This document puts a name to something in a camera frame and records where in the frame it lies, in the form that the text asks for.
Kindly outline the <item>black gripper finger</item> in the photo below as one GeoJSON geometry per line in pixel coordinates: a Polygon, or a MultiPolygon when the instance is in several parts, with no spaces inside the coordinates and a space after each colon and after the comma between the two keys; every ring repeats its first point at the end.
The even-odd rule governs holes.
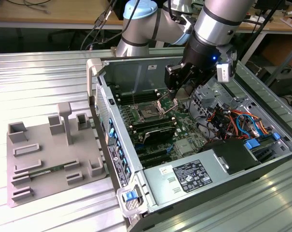
{"type": "Polygon", "coordinates": [[[168,88],[168,97],[173,100],[179,89],[188,82],[192,75],[192,65],[180,63],[165,67],[165,85],[168,88]]]}
{"type": "Polygon", "coordinates": [[[196,74],[193,75],[192,82],[194,87],[204,85],[214,75],[214,70],[201,70],[199,69],[196,74]]]}

